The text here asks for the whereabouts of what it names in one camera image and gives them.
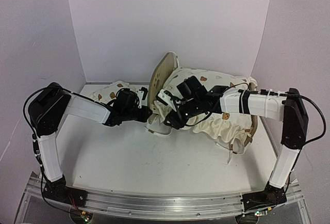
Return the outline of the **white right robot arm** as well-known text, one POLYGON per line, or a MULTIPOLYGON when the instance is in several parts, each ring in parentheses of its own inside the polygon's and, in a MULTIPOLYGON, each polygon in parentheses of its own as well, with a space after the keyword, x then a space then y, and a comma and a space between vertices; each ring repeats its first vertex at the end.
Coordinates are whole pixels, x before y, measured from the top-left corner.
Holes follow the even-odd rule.
POLYGON ((311 99, 300 95, 295 88, 290 88, 287 92, 264 89, 250 91, 237 89, 235 86, 214 86, 206 90, 192 76, 179 84, 177 89, 182 98, 165 90, 159 91, 156 97, 172 108, 164 123, 176 130, 186 126, 192 117, 200 114, 210 116, 213 113, 247 114, 283 123, 282 148, 264 190, 242 195, 241 202, 244 213, 263 211, 286 203, 291 172, 302 148, 321 139, 326 133, 324 127, 321 135, 311 140, 306 139, 309 118, 303 102, 309 102, 319 113, 323 125, 326 125, 320 108, 311 99))

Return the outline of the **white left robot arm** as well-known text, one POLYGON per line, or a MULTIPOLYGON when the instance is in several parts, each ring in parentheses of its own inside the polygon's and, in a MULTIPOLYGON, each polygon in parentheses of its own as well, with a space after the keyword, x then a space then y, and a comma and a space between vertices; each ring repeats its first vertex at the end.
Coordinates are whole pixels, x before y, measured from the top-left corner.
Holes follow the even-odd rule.
POLYGON ((32 144, 46 187, 48 199, 72 203, 83 201, 86 191, 67 186, 59 162, 56 138, 62 119, 67 116, 85 118, 104 126, 119 126, 125 121, 146 123, 152 111, 142 102, 148 90, 120 89, 107 104, 62 88, 53 82, 32 93, 23 105, 23 116, 32 130, 32 144))

